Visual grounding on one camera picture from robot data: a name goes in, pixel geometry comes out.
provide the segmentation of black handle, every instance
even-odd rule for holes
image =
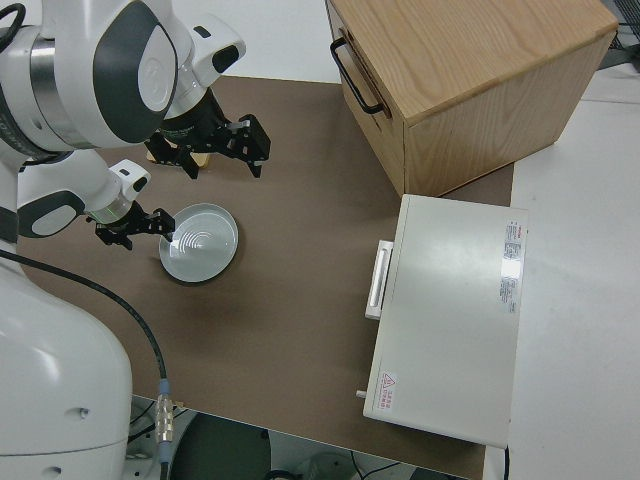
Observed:
[[[378,103],[377,105],[367,105],[367,102],[365,102],[364,98],[362,97],[360,90],[358,90],[358,87],[356,87],[355,83],[353,83],[353,80],[349,76],[349,73],[347,73],[347,69],[344,68],[344,65],[340,61],[340,58],[338,57],[336,50],[338,50],[338,48],[346,44],[347,44],[347,41],[345,40],[344,37],[337,38],[336,40],[333,41],[333,43],[331,43],[331,56],[333,57],[333,60],[336,62],[336,65],[338,65],[338,70],[340,70],[340,73],[344,77],[344,80],[347,82],[347,85],[349,85],[349,88],[353,92],[353,95],[356,97],[356,100],[358,101],[360,108],[362,108],[362,110],[365,113],[373,115],[374,113],[383,111],[384,105],[382,103]]]

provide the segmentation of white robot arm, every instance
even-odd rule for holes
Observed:
[[[161,208],[147,214],[136,201],[150,178],[131,160],[109,168],[94,150],[76,150],[40,165],[27,162],[18,177],[19,233],[48,237],[85,214],[96,222],[96,234],[107,245],[131,250],[129,235],[137,233],[171,241],[173,218]]]
[[[170,0],[43,1],[36,26],[22,26],[20,4],[0,18],[14,12],[12,27],[0,29],[0,409],[11,412],[0,478],[116,480],[128,434],[128,359],[98,320],[7,260],[18,239],[18,172],[30,158],[20,181],[23,228],[46,236],[81,210],[128,223],[147,179],[133,164],[122,167],[135,170],[131,182],[95,153],[61,152],[147,142],[159,163],[192,177],[191,152],[239,158],[258,176],[270,142],[255,117],[227,120],[208,88],[244,53],[215,17],[193,12],[183,23]],[[160,385],[167,419],[165,378]],[[166,465],[170,424],[161,426]]]

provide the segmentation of label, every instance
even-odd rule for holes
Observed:
[[[500,302],[509,313],[516,313],[518,309],[523,228],[517,221],[512,221],[507,225],[504,234],[502,269],[500,271]]]
[[[391,372],[380,372],[380,376],[378,377],[378,398],[376,401],[376,408],[378,410],[386,412],[391,412],[393,410],[393,398],[397,384],[397,374]]]

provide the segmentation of brown table mat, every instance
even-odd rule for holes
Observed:
[[[174,398],[190,408],[356,451],[482,477],[484,447],[363,417],[377,324],[364,318],[379,239],[393,240],[400,199],[349,112],[339,85],[223,78],[225,113],[254,113],[272,140],[262,178],[219,155],[197,181],[145,160],[142,147],[102,152],[152,175],[147,211],[175,214],[210,202],[239,227],[239,247],[218,277],[197,285],[162,268],[158,238],[106,247],[81,219],[19,250],[88,276],[147,319],[166,357]],[[448,195],[509,201],[511,169]],[[117,305],[66,280],[28,272],[45,289],[100,318],[131,359],[134,392],[156,395],[143,334]]]

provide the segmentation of wooden cabinet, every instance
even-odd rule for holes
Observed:
[[[617,27],[599,0],[327,0],[327,10],[358,124],[398,193],[430,196],[555,142]]]

